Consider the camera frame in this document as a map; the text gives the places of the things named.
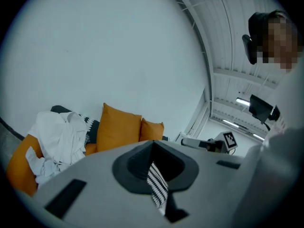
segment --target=white towel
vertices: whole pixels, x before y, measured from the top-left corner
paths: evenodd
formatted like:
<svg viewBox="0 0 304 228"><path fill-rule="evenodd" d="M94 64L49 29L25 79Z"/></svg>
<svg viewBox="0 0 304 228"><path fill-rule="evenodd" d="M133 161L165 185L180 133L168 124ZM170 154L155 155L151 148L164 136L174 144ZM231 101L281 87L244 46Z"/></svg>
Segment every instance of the white towel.
<svg viewBox="0 0 304 228"><path fill-rule="evenodd" d="M87 126L75 112L40 112L29 134L38 139L44 158L30 147L28 164L36 176L38 188L70 165L84 158Z"/></svg>

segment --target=black screen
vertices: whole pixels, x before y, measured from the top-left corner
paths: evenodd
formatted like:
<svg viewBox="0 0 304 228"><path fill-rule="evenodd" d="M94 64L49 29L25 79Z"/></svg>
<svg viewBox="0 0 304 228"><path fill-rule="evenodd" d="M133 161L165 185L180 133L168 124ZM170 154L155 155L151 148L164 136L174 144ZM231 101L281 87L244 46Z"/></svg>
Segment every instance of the black screen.
<svg viewBox="0 0 304 228"><path fill-rule="evenodd" d="M267 120L272 109L273 109L272 105L268 104L262 99L254 95L250 97L249 112L251 112L255 118L260 120L262 124Z"/></svg>

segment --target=light fixture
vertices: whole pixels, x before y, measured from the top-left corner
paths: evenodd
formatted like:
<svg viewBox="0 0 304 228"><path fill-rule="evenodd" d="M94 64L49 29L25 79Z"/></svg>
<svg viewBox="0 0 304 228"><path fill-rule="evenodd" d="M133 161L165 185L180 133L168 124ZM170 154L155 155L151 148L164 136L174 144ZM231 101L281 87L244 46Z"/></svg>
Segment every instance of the light fixture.
<svg viewBox="0 0 304 228"><path fill-rule="evenodd" d="M253 134L253 136L255 136L256 138L264 141L264 139L262 137L260 137L259 135Z"/></svg>
<svg viewBox="0 0 304 228"><path fill-rule="evenodd" d="M223 122L225 122L225 123L227 123L227 124L230 124L230 125L232 125L232 126L234 126L234 127L239 128L238 125L236 125L236 124L234 124L234 123L231 123L231 122L229 122L229 121L227 121L227 120L223 120Z"/></svg>
<svg viewBox="0 0 304 228"><path fill-rule="evenodd" d="M272 111L271 111L270 115L272 115L272 113L274 112L274 110L275 110L275 108L272 108Z"/></svg>
<svg viewBox="0 0 304 228"><path fill-rule="evenodd" d="M243 104L243 105L246 105L246 106L250 106L250 102L249 101L247 101L247 100L244 100L244 99L241 99L241 98L237 98L237 102L238 103L241 103L241 104Z"/></svg>

